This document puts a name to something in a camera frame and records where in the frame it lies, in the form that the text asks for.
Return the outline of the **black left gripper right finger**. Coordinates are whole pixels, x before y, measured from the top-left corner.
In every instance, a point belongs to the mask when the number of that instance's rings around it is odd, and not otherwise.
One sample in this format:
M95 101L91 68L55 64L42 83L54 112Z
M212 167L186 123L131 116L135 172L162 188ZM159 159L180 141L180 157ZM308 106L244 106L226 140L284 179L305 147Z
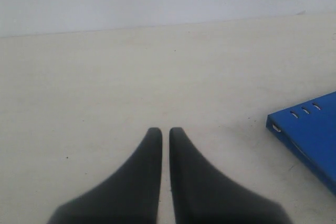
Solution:
M214 167L181 127L169 132L171 192L176 223L291 223L283 207Z

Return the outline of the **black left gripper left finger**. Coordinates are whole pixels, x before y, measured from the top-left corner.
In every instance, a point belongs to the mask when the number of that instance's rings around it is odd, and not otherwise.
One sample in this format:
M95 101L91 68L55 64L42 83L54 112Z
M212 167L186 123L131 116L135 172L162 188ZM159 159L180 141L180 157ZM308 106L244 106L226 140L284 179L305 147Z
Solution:
M162 132L145 137L109 178L59 206L48 223L156 223L162 175Z

